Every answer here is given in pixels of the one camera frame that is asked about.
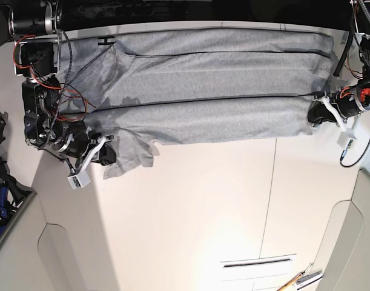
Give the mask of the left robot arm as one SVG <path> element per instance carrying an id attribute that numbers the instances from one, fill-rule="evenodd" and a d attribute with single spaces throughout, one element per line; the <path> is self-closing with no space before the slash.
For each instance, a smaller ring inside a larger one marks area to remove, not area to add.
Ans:
<path id="1" fill-rule="evenodd" d="M 311 124 L 334 122 L 342 124 L 370 109 L 370 1 L 351 1 L 349 33 L 342 55 L 333 76 L 339 77 L 342 68 L 347 68 L 357 80 L 355 84 L 339 87 L 334 92 L 318 92 L 308 110 L 307 120 Z M 361 72 L 350 68 L 352 45 L 357 46 Z"/>

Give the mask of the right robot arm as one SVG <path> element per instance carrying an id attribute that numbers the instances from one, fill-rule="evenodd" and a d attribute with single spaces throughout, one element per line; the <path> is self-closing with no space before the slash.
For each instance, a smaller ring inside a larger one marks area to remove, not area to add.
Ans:
<path id="1" fill-rule="evenodd" d="M 112 136 L 91 130 L 85 123 L 94 105 L 70 82 L 72 65 L 64 81 L 61 69 L 61 41 L 68 37 L 60 29 L 62 7 L 59 1 L 13 1 L 10 4 L 9 31 L 14 38 L 15 73 L 23 76 L 25 140 L 61 161 L 75 159 L 108 166 L 116 161 L 109 143 Z"/>

